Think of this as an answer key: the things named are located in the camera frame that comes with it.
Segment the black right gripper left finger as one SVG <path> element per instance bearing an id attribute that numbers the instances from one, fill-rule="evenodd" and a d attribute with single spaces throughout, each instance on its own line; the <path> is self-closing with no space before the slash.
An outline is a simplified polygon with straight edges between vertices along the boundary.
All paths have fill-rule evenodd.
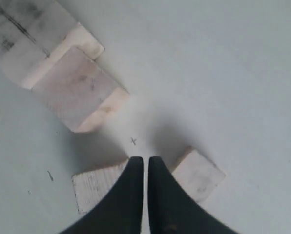
<path id="1" fill-rule="evenodd" d="M 133 156 L 106 196 L 63 234 L 139 234 L 144 198 L 144 161 Z"/>

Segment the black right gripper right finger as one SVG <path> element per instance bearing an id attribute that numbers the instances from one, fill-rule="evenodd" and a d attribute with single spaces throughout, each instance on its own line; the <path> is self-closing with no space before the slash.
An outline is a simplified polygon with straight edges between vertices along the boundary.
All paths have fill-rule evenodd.
<path id="1" fill-rule="evenodd" d="M 148 164 L 148 215 L 152 234 L 234 234 L 181 188 L 159 156 Z"/>

